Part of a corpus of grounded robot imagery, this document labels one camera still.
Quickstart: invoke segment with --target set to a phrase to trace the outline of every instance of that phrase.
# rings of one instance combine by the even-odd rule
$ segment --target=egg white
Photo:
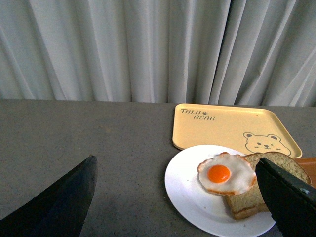
[[[213,183],[207,173],[210,167],[221,164],[226,166],[230,172],[230,178],[223,183]],[[255,183],[256,173],[240,155],[222,153],[207,159],[198,166],[198,178],[203,187],[210,193],[220,195],[238,195],[248,191]]]

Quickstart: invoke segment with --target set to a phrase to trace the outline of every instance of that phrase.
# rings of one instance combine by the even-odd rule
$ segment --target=bread crust
[[[279,152],[267,152],[267,153],[254,153],[254,154],[250,154],[245,156],[245,159],[251,163],[252,168],[255,170],[255,166],[256,164],[259,162],[260,158],[266,157],[267,159],[272,159],[272,162],[276,162],[274,161],[274,159],[277,159],[279,162],[279,164],[277,163],[277,165],[281,166],[280,163],[282,163],[283,161],[283,168],[284,169],[295,169],[295,172],[298,172],[298,175],[301,179],[304,178],[304,182],[306,182],[309,185],[312,185],[312,180],[310,178],[310,176],[308,175],[308,173],[298,164],[294,161],[294,159],[292,159],[291,157],[279,153]],[[247,198],[252,199],[251,202],[255,201],[255,204],[252,206],[244,206],[242,205],[242,200],[247,201]],[[241,194],[241,195],[237,195],[237,196],[226,196],[226,200],[228,203],[228,206],[230,207],[232,216],[234,217],[234,219],[236,220],[240,220],[240,219],[244,219],[247,218],[249,216],[253,216],[259,212],[265,212],[265,211],[269,211],[268,207],[266,206],[266,204],[263,201],[263,198],[261,196],[260,193],[260,189],[258,186],[258,182],[256,181],[255,185],[246,193]],[[233,200],[235,200],[235,203],[238,202],[240,200],[240,206],[244,206],[244,208],[238,208],[233,204]]]

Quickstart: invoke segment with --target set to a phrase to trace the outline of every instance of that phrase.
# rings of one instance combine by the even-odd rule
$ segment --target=wooden board
[[[313,187],[316,188],[316,158],[299,158],[295,161],[308,173]]]

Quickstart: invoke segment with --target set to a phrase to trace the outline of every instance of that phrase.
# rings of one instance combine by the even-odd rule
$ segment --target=bear face
[[[264,136],[245,132],[243,136],[247,139],[246,148],[252,153],[281,152],[287,156],[291,154],[291,151],[281,142],[281,138],[274,134]]]

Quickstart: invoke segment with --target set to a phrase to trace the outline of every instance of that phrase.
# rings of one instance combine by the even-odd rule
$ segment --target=white curtain
[[[1,0],[0,98],[316,106],[316,1]]]

